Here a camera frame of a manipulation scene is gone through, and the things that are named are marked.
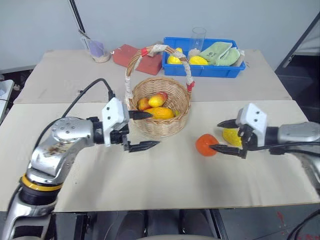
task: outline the glass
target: glass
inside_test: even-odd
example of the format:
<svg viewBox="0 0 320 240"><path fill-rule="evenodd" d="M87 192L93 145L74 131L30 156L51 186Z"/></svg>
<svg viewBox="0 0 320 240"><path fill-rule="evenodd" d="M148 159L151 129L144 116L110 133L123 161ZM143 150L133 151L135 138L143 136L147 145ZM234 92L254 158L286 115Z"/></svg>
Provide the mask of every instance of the glass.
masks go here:
<svg viewBox="0 0 320 240"><path fill-rule="evenodd" d="M192 29L188 59L190 59L190 57L192 56L197 56L202 51L206 33L207 30L200 26L194 27Z"/></svg>
<svg viewBox="0 0 320 240"><path fill-rule="evenodd" d="M202 47L204 45L206 33L207 33L207 30L203 27L200 27L200 26L194 27L192 29L190 50L191 49L198 49L198 50L202 51Z"/></svg>

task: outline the orange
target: orange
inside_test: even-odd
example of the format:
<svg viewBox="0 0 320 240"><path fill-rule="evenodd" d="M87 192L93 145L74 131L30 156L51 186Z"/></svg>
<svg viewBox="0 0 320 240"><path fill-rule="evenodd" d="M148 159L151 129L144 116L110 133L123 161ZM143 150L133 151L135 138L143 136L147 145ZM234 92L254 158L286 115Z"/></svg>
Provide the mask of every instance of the orange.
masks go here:
<svg viewBox="0 0 320 240"><path fill-rule="evenodd" d="M205 157L210 157L215 155L217 151L211 149L209 146L216 144L219 144L219 142L214 136L210 134L204 134L195 142L195 147L200 154Z"/></svg>

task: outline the wicker basket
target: wicker basket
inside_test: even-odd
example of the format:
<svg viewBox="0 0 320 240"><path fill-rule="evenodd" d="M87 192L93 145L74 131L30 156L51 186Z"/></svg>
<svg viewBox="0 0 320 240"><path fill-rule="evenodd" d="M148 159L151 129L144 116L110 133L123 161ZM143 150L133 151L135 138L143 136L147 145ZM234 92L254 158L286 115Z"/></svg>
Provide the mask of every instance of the wicker basket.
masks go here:
<svg viewBox="0 0 320 240"><path fill-rule="evenodd" d="M187 88L170 77L151 77L131 89L131 73L137 68L143 56L149 52L162 52L178 57L187 73ZM168 99L164 103L164 107L168 107L173 111L179 111L179 115L170 119L143 119L135 120L136 126L146 135L151 137L167 137L179 132L187 123L188 113L191 106L191 90L194 81L191 76L190 66L185 55L167 45L148 46L137 51L132 57L125 74L125 98L130 110L137 110L138 101L147 97L150 98L154 94L164 91L168 94Z"/></svg>

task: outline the black cable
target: black cable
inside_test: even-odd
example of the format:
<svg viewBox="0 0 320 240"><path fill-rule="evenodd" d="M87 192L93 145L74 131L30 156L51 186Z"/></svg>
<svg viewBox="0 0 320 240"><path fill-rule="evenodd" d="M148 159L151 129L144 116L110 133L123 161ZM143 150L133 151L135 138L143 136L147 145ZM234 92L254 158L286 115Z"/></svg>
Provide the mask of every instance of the black cable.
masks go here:
<svg viewBox="0 0 320 240"><path fill-rule="evenodd" d="M280 147L290 147L290 146L303 146L303 145L319 145L320 142L316 141L296 141L296 142L288 142L282 144L273 144L273 145L266 145L266 146L258 146L254 148L249 148L249 151L260 151L265 149L272 149L272 148L280 148Z"/></svg>
<svg viewBox="0 0 320 240"><path fill-rule="evenodd" d="M5 100L5 99L0 99L0 100L5 101L5 102L10 103L10 104L14 104L12 101L9 101L9 100Z"/></svg>
<svg viewBox="0 0 320 240"><path fill-rule="evenodd" d="M299 234L300 234L301 230L304 228L305 225L306 225L306 223L304 223L304 224L295 232L294 240L298 240Z"/></svg>
<svg viewBox="0 0 320 240"><path fill-rule="evenodd" d="M320 209L317 211L314 211L313 213L311 213L307 218L305 218L300 224L298 224L288 235L288 237L286 238L286 240L290 240L292 238L292 236L294 235L294 233L296 231L299 232L301 231L301 228L311 219L313 219L314 217L316 217L317 215L320 215Z"/></svg>
<svg viewBox="0 0 320 240"><path fill-rule="evenodd" d="M285 150L285 153L307 154L310 156L320 157L320 153L313 152L313 151L299 150L299 149L288 149L288 150Z"/></svg>
<svg viewBox="0 0 320 240"><path fill-rule="evenodd" d="M90 83L76 98L75 100L73 100L73 102L71 103L71 105L67 108L67 110L64 112L64 114L62 115L62 118L64 118L65 116L67 116L67 114L70 112L70 110L74 107L74 105L79 101L79 99L90 89L92 88L95 84L99 83L99 82L103 82L104 85L108 88L108 95L109 95L109 101L115 96L111 87L109 86L109 84L107 83L107 81L103 78L98 78L97 80L94 80L92 83Z"/></svg>
<svg viewBox="0 0 320 240"><path fill-rule="evenodd" d="M70 106L67 108L67 110L64 112L64 114L61 116L61 118L64 118L67 116L67 114L70 112L70 110L74 107L74 105L79 101L79 99L90 89L92 88L95 84L99 83L99 82L103 82L104 85L106 86L106 88L108 89L108 99L109 101L115 96L114 92L112 91L111 87L109 86L109 84L107 83L107 81L103 78L98 78L96 80L94 80L92 83L90 83L83 91L81 91L81 93L73 100L73 102L70 104ZM34 145L33 150L36 149L36 147L38 147L42 137L45 135L46 131L59 119L58 118L52 122L50 122L45 129L42 130L42 132L40 133L38 139L36 140L36 143Z"/></svg>

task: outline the yellow lemon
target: yellow lemon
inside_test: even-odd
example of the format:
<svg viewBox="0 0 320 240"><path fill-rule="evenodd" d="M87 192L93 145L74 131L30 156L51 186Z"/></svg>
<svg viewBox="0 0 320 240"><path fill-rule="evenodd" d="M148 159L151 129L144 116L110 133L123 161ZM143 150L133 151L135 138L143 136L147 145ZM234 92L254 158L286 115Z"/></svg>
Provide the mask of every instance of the yellow lemon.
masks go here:
<svg viewBox="0 0 320 240"><path fill-rule="evenodd" d="M224 128L222 136L224 140L226 140L231 145L234 145L236 147L242 146L241 137L238 136L237 128Z"/></svg>
<svg viewBox="0 0 320 240"><path fill-rule="evenodd" d="M201 56L192 56L189 60L192 65L208 65L208 61Z"/></svg>
<svg viewBox="0 0 320 240"><path fill-rule="evenodd" d="M175 50L177 50L178 52L182 53L182 48L181 47L177 47ZM168 64L182 64L182 62L180 61L179 58L170 55L168 57Z"/></svg>
<svg viewBox="0 0 320 240"><path fill-rule="evenodd" d="M178 110L174 111L174 116L178 117L180 115L180 112Z"/></svg>

